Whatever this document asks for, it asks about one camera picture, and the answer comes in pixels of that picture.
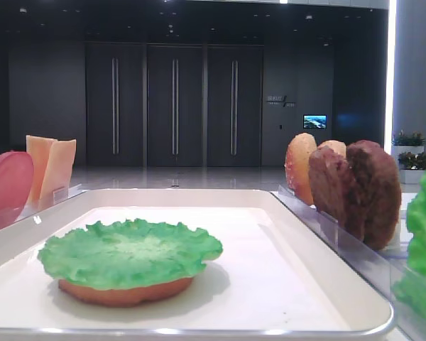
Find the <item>brown meat patty inner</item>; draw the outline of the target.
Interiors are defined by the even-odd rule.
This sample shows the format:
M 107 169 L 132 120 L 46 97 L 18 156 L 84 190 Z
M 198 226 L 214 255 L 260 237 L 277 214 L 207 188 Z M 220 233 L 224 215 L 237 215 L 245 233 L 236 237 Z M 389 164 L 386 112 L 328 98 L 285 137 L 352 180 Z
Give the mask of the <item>brown meat patty inner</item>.
M 328 146 L 317 148 L 309 157 L 308 175 L 317 211 L 327 213 L 344 227 L 344 196 L 351 182 L 346 158 Z

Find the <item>green lettuce leaf on bun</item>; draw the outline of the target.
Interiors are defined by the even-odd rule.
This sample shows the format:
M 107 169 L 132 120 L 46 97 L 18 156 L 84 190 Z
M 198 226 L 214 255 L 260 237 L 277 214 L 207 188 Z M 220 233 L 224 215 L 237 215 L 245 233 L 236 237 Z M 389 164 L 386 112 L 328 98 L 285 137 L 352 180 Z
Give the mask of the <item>green lettuce leaf on bun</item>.
M 98 221 L 52 236 L 38 252 L 44 271 L 96 290 L 128 290 L 192 278 L 221 256 L 207 230 L 143 219 Z

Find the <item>white rectangular tray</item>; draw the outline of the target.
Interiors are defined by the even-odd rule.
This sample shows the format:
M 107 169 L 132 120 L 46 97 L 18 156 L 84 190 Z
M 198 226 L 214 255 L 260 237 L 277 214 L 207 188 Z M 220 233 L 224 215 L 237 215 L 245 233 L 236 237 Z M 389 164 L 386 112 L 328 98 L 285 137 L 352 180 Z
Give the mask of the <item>white rectangular tray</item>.
M 180 295 L 102 308 L 38 261 L 53 235 L 143 218 L 206 229 L 224 247 Z M 0 231 L 0 340 L 384 340 L 392 304 L 262 190 L 90 190 Z

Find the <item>potted plant planter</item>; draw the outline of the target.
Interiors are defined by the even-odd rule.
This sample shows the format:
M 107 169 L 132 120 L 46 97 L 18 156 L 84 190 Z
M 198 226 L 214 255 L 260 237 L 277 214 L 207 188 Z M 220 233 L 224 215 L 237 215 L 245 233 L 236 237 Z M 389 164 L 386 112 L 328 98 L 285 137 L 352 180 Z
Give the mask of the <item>potted plant planter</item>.
M 399 167 L 402 184 L 418 184 L 426 171 L 426 138 L 420 132 L 393 135 L 391 155 Z

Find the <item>bun half outer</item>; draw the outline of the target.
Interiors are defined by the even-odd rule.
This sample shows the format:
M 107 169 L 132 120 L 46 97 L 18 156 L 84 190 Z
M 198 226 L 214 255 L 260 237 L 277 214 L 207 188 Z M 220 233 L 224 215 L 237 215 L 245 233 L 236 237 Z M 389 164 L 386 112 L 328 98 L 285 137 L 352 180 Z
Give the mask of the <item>bun half outer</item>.
M 338 153 L 339 155 L 346 157 L 346 144 L 342 141 L 337 140 L 328 140 L 322 142 L 318 148 L 322 147 L 328 147 L 332 149 L 335 153 Z

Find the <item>dark triple door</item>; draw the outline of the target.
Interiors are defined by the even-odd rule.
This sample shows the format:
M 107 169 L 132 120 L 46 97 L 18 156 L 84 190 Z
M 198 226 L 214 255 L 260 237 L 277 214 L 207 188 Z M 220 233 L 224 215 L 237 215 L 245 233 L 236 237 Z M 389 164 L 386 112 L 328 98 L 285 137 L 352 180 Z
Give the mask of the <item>dark triple door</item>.
M 88 164 L 259 166 L 262 72 L 259 47 L 88 44 Z

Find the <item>wall display screen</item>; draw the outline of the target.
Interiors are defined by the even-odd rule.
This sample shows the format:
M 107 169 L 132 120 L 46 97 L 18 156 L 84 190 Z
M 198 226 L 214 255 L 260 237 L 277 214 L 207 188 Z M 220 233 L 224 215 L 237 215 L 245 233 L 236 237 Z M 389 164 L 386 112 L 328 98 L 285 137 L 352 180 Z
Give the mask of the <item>wall display screen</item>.
M 326 129 L 327 116 L 326 115 L 304 115 L 303 128 L 304 129 Z

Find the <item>brown meat patty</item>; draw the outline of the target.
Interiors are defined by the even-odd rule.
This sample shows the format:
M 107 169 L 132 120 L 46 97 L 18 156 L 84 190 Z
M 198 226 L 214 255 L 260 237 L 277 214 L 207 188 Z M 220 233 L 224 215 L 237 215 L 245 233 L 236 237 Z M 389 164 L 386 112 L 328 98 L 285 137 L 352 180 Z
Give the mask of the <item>brown meat patty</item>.
M 309 157 L 308 175 L 317 211 L 327 213 L 344 227 L 344 196 L 351 182 L 346 158 L 328 146 L 317 148 Z
M 401 187 L 394 158 L 373 141 L 346 148 L 352 183 L 344 199 L 345 229 L 373 250 L 385 248 L 399 219 Z

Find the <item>sesame bun half inner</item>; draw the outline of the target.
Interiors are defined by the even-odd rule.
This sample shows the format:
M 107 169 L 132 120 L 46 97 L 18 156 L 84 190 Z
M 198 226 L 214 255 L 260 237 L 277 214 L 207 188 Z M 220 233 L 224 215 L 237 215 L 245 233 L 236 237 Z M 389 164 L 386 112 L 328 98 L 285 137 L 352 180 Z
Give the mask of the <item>sesame bun half inner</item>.
M 309 181 L 309 157 L 317 148 L 314 136 L 296 135 L 288 144 L 285 155 L 285 176 L 288 187 L 307 205 L 313 204 Z

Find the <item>bottom bun under lettuce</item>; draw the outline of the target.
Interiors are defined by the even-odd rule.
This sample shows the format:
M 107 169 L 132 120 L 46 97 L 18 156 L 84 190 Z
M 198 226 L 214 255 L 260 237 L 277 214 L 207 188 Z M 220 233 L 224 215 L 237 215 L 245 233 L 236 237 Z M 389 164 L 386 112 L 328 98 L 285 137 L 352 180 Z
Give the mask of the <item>bottom bun under lettuce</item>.
M 112 308 L 130 308 L 141 303 L 160 301 L 176 296 L 187 289 L 192 282 L 193 278 L 181 278 L 146 287 L 98 290 L 60 279 L 58 287 L 84 303 Z

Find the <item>brown meat patty outer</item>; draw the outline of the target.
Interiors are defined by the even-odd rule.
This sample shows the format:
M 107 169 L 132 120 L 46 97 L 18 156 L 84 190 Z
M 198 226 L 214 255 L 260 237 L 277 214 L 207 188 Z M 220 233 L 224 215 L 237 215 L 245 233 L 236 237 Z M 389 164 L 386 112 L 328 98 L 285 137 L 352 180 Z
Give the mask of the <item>brown meat patty outer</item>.
M 346 148 L 352 183 L 344 199 L 345 229 L 373 250 L 385 248 L 399 219 L 401 187 L 394 158 L 373 141 Z

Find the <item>orange cheese slice far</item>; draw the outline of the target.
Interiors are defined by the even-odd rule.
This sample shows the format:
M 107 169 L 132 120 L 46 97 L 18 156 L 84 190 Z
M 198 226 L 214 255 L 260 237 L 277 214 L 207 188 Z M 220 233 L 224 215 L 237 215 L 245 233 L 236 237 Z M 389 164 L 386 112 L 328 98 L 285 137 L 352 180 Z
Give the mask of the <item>orange cheese slice far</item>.
M 50 148 L 57 139 L 39 136 L 26 136 L 26 152 L 33 161 L 33 182 L 27 199 L 27 203 L 33 203 L 40 199 L 40 192 L 48 164 Z

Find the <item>orange cheese slice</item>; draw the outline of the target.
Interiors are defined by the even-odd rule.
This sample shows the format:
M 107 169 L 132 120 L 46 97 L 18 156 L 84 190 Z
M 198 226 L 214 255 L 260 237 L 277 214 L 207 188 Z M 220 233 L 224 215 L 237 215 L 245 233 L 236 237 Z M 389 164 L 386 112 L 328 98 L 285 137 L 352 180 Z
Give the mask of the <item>orange cheese slice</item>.
M 72 176 L 77 141 L 56 141 L 50 147 L 48 163 L 43 178 L 40 199 L 56 190 L 68 188 Z
M 40 192 L 48 164 L 50 148 L 57 139 L 39 136 L 26 136 L 26 152 L 33 161 L 33 182 L 27 199 L 27 203 L 33 203 L 40 199 Z

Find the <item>orange cheese slice near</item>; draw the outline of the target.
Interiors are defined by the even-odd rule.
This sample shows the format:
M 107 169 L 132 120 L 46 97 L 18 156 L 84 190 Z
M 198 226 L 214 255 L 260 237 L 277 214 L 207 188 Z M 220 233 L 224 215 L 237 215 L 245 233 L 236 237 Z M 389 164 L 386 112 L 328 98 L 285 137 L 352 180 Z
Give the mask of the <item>orange cheese slice near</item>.
M 43 178 L 40 199 L 56 190 L 68 188 L 72 176 L 77 141 L 56 141 L 50 147 L 48 163 Z

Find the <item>standing green lettuce leaf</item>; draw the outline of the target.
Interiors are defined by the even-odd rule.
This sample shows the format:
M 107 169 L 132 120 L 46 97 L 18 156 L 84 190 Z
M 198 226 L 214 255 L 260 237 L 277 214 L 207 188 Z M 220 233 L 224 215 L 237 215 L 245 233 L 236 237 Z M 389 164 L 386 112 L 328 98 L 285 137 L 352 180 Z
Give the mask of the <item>standing green lettuce leaf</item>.
M 406 226 L 413 234 L 408 245 L 408 270 L 393 287 L 396 298 L 426 319 L 426 171 L 420 191 L 408 203 Z

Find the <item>clear acrylic rack left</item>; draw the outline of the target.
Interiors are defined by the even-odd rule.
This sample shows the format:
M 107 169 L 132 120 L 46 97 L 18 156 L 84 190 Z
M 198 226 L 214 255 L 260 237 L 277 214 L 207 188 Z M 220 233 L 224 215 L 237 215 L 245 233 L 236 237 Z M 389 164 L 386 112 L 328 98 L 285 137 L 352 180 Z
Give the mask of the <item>clear acrylic rack left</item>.
M 39 199 L 39 201 L 26 203 L 19 207 L 2 209 L 0 210 L 0 229 L 8 227 L 9 225 L 30 217 L 31 215 L 35 215 L 42 210 L 53 207 L 60 202 L 83 193 L 84 191 L 85 189 L 81 184 L 71 188 L 59 188 L 42 199 Z

